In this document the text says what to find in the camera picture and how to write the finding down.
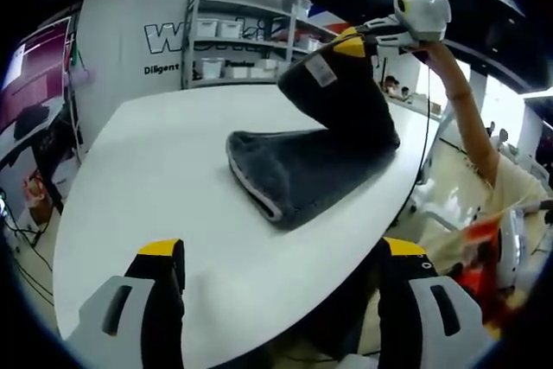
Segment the ceiling light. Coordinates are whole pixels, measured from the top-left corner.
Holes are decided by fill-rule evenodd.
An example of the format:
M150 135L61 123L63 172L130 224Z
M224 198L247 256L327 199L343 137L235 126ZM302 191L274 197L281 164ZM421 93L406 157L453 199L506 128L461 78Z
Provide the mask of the ceiling light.
M553 97L553 88L546 91L528 92L526 94L520 94L523 99L544 99L546 97Z

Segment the towel label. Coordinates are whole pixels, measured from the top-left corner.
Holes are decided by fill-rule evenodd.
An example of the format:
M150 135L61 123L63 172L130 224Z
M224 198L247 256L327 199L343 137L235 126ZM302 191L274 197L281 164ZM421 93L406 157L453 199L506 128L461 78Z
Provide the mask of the towel label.
M338 79L332 68L320 54L314 55L304 65L320 86L328 86Z

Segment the gray towel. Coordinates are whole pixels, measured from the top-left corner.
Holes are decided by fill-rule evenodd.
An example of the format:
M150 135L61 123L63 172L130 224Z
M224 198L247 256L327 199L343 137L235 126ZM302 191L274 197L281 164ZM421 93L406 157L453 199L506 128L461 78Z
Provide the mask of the gray towel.
M226 154L238 183L276 227L295 229L383 170L394 143L370 147L330 130L235 131Z

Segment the metal shelving unit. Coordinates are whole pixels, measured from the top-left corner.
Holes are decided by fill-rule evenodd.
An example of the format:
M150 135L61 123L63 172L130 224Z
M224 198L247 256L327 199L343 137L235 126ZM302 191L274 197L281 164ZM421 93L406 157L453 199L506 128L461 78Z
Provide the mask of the metal shelving unit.
M221 14L231 16L251 17L263 20L263 39L248 39L248 38L199 38L196 36L196 27L199 13ZM284 41L271 40L271 31L274 23L283 24L283 29L288 30L288 38ZM181 52L181 88L194 88L197 86L216 86L216 85L231 85L245 83L260 83L269 84L277 82L277 79L260 79L260 78L244 78L244 79L216 79L216 80L193 80L194 72L194 45L195 44L236 44L259 48L262 54L268 54L269 51L280 50L285 52L285 61L292 62L294 54L308 54L309 51L295 47L294 40L296 27L315 35L322 39L330 41L337 34L315 25L311 22L306 22L296 18L284 10L269 8L266 6L235 1L235 0L187 0L184 16L184 36L182 37L182 52Z

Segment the computer screen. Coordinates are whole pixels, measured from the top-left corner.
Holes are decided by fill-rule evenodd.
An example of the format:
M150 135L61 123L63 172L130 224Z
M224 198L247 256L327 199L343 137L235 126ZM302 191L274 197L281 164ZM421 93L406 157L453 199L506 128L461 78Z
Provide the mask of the computer screen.
M63 94L64 51L70 18L37 30L12 55L0 92L0 131L25 107Z

